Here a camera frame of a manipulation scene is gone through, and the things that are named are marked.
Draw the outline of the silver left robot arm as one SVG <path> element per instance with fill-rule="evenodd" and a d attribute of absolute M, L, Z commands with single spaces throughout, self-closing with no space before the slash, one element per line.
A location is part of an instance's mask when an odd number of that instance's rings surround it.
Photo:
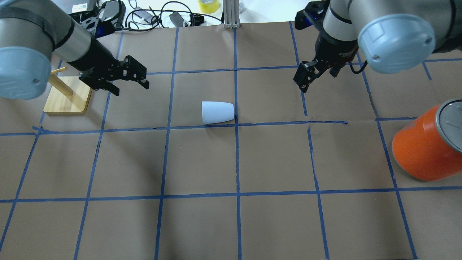
<path fill-rule="evenodd" d="M 93 90 L 118 96 L 115 80 L 135 81 L 149 89 L 147 68 L 132 56 L 119 61 L 95 36 L 50 0 L 2 0 L 0 95 L 34 99 L 51 75 L 51 55 L 80 72 Z"/>

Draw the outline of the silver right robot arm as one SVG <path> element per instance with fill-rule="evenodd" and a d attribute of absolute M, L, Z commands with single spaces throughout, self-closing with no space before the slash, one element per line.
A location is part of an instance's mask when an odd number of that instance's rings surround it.
<path fill-rule="evenodd" d="M 297 12 L 295 28 L 313 25 L 315 56 L 302 61 L 294 82 L 302 92 L 324 72 L 336 77 L 357 51 L 382 74 L 412 69 L 431 54 L 461 50 L 460 0 L 319 0 Z"/>

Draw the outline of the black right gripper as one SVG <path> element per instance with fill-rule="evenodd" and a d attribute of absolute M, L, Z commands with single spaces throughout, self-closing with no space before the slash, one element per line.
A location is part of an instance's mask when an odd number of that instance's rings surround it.
<path fill-rule="evenodd" d="M 358 51 L 358 41 L 343 41 L 320 33 L 315 43 L 315 56 L 311 61 L 302 61 L 294 75 L 302 93 L 324 72 L 329 71 L 335 78 L 346 63 L 351 62 Z"/>

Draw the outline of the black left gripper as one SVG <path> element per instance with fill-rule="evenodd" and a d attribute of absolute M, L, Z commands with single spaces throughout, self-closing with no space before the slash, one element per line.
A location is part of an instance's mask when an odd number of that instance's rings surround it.
<path fill-rule="evenodd" d="M 95 91 L 106 90 L 119 96 L 120 89 L 112 83 L 116 80 L 134 81 L 149 89 L 147 68 L 143 64 L 130 55 L 117 60 L 97 39 L 91 39 L 88 51 L 81 58 L 68 64 L 77 69 L 79 79 Z"/>

